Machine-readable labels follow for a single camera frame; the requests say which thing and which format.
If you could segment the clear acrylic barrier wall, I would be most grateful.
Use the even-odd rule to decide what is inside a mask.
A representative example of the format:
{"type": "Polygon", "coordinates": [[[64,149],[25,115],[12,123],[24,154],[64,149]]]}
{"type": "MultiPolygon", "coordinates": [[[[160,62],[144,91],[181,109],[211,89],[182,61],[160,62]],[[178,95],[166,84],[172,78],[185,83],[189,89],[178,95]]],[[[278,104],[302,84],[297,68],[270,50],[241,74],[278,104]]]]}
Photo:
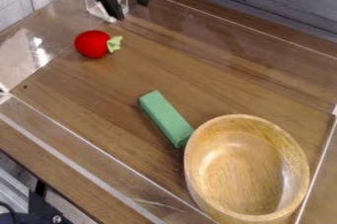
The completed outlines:
{"type": "Polygon", "coordinates": [[[152,0],[117,23],[56,0],[0,32],[2,82],[0,151],[100,224],[215,224],[140,106],[152,91],[192,125],[235,113],[277,124],[309,164],[282,224],[337,224],[337,40],[202,0],[152,0]],[[73,45],[93,30],[122,37],[101,58],[73,45]]]}

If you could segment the wooden bowl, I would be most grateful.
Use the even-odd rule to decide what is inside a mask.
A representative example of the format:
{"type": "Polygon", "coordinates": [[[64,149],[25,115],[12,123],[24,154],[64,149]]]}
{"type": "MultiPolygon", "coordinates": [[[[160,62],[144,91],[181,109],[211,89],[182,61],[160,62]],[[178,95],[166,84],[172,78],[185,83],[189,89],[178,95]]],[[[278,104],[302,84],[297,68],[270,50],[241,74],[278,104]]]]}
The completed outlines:
{"type": "Polygon", "coordinates": [[[219,224],[282,224],[309,187],[309,164],[291,135],[266,119],[227,114],[193,131],[184,150],[190,197],[219,224]]]}

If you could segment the black clamp mount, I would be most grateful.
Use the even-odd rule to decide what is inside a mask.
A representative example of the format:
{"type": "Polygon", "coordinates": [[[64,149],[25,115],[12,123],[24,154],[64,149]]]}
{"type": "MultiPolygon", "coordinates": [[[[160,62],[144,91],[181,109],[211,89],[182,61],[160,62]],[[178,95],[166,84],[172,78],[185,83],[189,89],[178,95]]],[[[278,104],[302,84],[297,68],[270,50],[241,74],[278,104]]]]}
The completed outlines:
{"type": "Polygon", "coordinates": [[[46,202],[46,189],[46,185],[37,181],[34,189],[29,191],[29,224],[73,224],[46,202]]]}

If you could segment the red plush strawberry toy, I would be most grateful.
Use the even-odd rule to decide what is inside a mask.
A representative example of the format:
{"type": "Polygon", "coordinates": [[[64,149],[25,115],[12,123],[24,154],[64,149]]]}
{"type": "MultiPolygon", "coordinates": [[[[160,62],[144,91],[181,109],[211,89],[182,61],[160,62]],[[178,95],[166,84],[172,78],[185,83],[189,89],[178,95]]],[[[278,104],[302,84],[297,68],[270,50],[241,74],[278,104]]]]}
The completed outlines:
{"type": "Polygon", "coordinates": [[[121,47],[121,36],[110,37],[102,31],[86,31],[76,36],[73,45],[76,51],[88,58],[101,58],[121,47]]]}

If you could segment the green rectangular block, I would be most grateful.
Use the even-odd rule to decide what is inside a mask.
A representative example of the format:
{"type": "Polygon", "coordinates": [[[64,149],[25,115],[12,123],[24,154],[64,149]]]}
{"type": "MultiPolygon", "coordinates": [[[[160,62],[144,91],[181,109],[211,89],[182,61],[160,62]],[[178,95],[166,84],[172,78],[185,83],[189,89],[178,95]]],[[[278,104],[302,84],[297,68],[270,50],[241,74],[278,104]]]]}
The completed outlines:
{"type": "Polygon", "coordinates": [[[182,148],[193,128],[180,115],[160,91],[152,91],[140,98],[140,106],[176,149],[182,148]]]}

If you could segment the clear acrylic corner bracket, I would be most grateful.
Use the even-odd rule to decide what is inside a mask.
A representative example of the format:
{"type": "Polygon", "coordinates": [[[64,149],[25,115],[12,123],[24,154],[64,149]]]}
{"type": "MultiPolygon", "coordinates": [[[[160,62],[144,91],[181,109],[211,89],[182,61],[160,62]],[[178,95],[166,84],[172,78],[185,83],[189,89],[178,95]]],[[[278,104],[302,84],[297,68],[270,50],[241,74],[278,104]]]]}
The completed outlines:
{"type": "MultiPolygon", "coordinates": [[[[102,19],[108,23],[116,23],[117,18],[113,15],[109,15],[104,5],[97,0],[84,0],[86,11],[90,15],[102,19]]],[[[117,0],[117,3],[121,6],[122,14],[129,12],[129,2],[128,0],[117,0]]]]}

